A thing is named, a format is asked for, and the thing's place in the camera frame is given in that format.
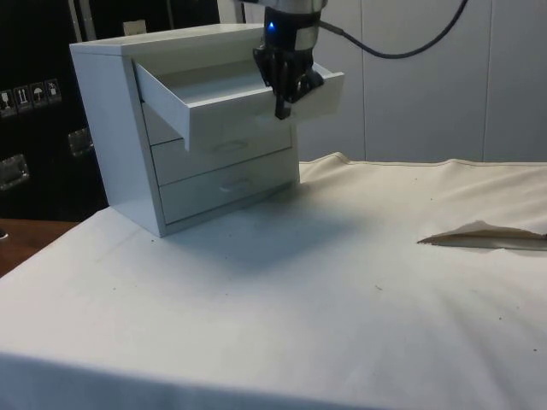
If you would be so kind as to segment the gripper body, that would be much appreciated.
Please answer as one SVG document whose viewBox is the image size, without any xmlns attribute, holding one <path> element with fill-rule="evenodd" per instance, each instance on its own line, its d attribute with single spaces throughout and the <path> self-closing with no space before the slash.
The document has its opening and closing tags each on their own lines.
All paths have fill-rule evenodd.
<svg viewBox="0 0 547 410">
<path fill-rule="evenodd" d="M 311 50 L 319 35 L 321 12 L 289 13 L 266 7 L 264 39 L 269 48 L 285 51 Z"/>
</svg>

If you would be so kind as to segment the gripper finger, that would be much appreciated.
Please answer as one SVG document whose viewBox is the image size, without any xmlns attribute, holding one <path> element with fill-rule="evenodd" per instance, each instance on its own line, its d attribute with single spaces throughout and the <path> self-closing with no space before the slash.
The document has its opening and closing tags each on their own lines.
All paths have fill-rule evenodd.
<svg viewBox="0 0 547 410">
<path fill-rule="evenodd" d="M 264 84 L 272 88 L 275 96 L 275 117 L 285 120 L 291 115 L 290 88 L 295 72 L 293 55 L 280 48 L 260 45 L 253 49 L 253 57 Z"/>
<path fill-rule="evenodd" d="M 296 103 L 314 89 L 324 85 L 323 77 L 314 69 L 312 50 L 289 53 L 285 59 L 285 100 Z"/>
</svg>

